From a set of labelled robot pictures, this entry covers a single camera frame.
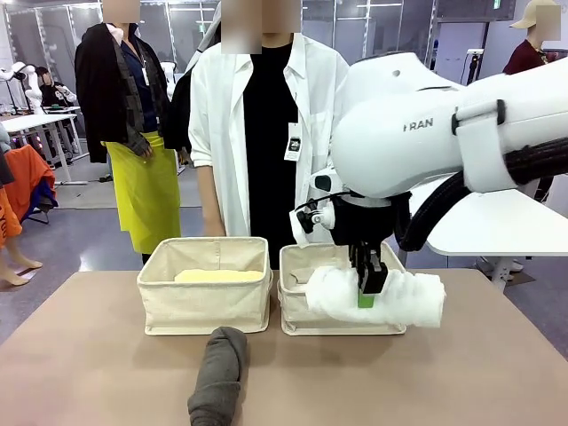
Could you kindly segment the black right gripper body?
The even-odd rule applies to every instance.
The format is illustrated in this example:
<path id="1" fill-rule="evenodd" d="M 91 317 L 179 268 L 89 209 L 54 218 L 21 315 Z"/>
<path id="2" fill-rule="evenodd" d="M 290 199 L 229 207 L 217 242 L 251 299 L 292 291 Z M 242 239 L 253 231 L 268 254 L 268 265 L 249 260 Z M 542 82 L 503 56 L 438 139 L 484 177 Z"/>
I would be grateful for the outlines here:
<path id="1" fill-rule="evenodd" d="M 393 234 L 396 211 L 392 206 L 370 208 L 332 197 L 335 225 L 330 234 L 337 246 L 365 242 L 378 245 Z"/>

